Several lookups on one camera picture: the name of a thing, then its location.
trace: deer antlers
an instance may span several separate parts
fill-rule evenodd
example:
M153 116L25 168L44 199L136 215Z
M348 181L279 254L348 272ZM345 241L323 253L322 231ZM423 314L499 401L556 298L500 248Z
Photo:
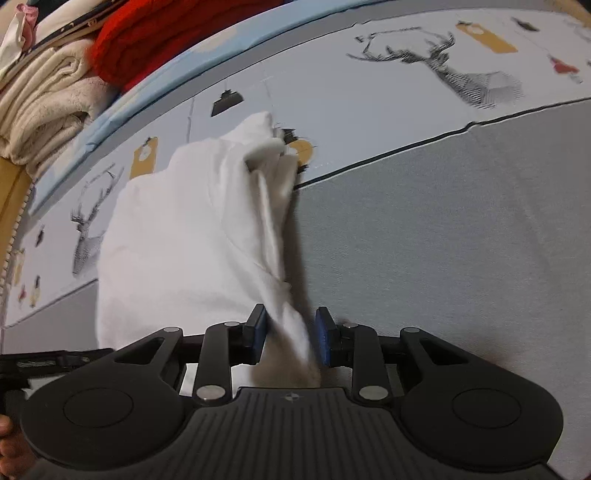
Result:
M388 55L382 55L381 53L375 55L369 51L369 48L371 46L371 42L378 35L389 34L389 33L394 33L394 32L398 32L398 31L407 31L407 30L422 30L422 29L421 29L421 27L403 28L401 30L388 30L388 31L383 31L383 32L374 32L372 34L369 34L366 38L355 37L355 39L360 43L367 41L367 45L365 46L365 48L363 49L363 52L362 52L363 57L351 55L350 53L348 53L347 56L351 57L352 59L365 60L365 61L401 60L404 63L414 63L417 61L427 61L428 59L434 60L434 59L438 58L439 55L441 55L443 50L453 46L456 42L456 39L454 38L454 36L451 32L448 32L449 38L447 38L445 35L440 35L440 34L431 33L431 32L425 32L427 34L434 35L439 39L439 43L435 43L431 40L426 40L426 42L430 45L429 58L422 57L422 56L418 55L417 53L415 53L411 50L405 49L405 48L401 49L401 50L393 50L390 46L386 46L386 52L388 53Z
M124 168L122 168L121 171L119 172L119 174L115 177L115 175L113 175L110 171L107 171L106 173L108 173L109 176L111 177L111 181L109 182L109 187L106 190L103 190L103 189L100 190L99 199L96 201L95 205L92 207L92 210L90 211L90 215L88 216L88 218L84 219L84 217L82 215L82 204L79 203L78 209L76 211L72 210L72 213L70 215L70 219L72 220L72 222L78 223L79 225L87 225L87 224L91 223L95 219L96 215L99 213L99 208L100 208L101 204L109 196L109 193L111 193L111 191L115 188L115 185L117 185L117 182L119 181L119 179L123 175L123 172L124 172Z

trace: logo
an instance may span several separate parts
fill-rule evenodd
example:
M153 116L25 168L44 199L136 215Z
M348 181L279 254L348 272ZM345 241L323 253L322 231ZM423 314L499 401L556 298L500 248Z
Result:
M295 401L298 401L299 399L302 398L301 395L298 395L297 393L294 392L289 392L285 397L283 397L285 400L287 400L290 403L293 403Z

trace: black line seam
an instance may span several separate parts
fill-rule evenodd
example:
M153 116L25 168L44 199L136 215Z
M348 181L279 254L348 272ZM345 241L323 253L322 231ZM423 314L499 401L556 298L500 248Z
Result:
M410 150L412 148L422 147L424 145L429 145L429 144L434 143L434 142L437 142L439 140L443 140L444 138L447 138L447 137L453 137L455 135L464 134L464 133L468 132L468 130L470 130L472 127L475 127L475 126L478 126L478 125L497 124L499 122L502 122L504 120L508 120L510 118L517 118L517 117L520 117L520 116L523 116L523 115L527 115L529 113L541 112L543 110L547 110L547 109L550 109L550 108L555 108L555 107L558 107L558 106L571 105L573 103L582 103L582 102L585 102L587 100L591 100L591 97L578 98L576 100L567 100L567 101L564 101L564 102L552 103L551 105L539 106L539 107L531 108L529 110L521 110L521 111L519 111L517 113L511 113L509 115L500 116L500 117L494 118L492 120L484 120L484 121L480 121L480 122L469 122L464 127L460 128L458 130L452 130L452 131L446 132L444 134L437 135L436 137L427 138L425 140L421 140L419 142L411 143L411 144L405 145L403 147L394 148L393 150L390 150L390 151L381 153L380 155L376 155L376 156L371 157L371 158L366 158L365 160L360 160L358 162L354 162L352 164L349 164L349 165L347 165L345 167L338 168L337 170L333 170L332 172L325 173L324 175L320 175L320 176L316 177L315 179L304 181L304 182L296 185L294 187L294 190L300 190L300 189L303 189L305 187L309 187L310 185L313 185L314 183L318 183L318 182L321 182L321 181L324 181L324 180L328 180L328 179L330 179L332 177L336 177L337 175L340 175L341 173L347 172L349 170L353 170L354 168L358 168L358 167L363 167L365 165L369 165L370 163L377 162L377 161L379 161L379 160L381 160L383 158L391 157L392 155L396 155L397 153L404 152L404 151Z

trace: white cloth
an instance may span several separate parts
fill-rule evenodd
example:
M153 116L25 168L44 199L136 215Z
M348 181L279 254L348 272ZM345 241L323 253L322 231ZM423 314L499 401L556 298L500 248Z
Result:
M284 282L281 229L297 158L258 113L219 139L179 148L166 170L121 191L98 262L97 336L121 348L168 325L185 335L271 317L261 362L233 387L315 387L320 374ZM192 385L194 371L187 373Z
M25 23L25 13L17 12L8 24L2 44L0 44L0 80L22 54L22 46L25 44L22 29Z

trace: textured grip surface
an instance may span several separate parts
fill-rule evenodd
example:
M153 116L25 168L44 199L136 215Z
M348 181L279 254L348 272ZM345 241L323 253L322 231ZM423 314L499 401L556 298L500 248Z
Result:
M54 433L59 441L59 432ZM537 465L474 473L444 465L411 444L382 408L352 403L341 388L241 389L235 401L201 408L151 458L107 472L40 460L33 479L158 480L555 480Z

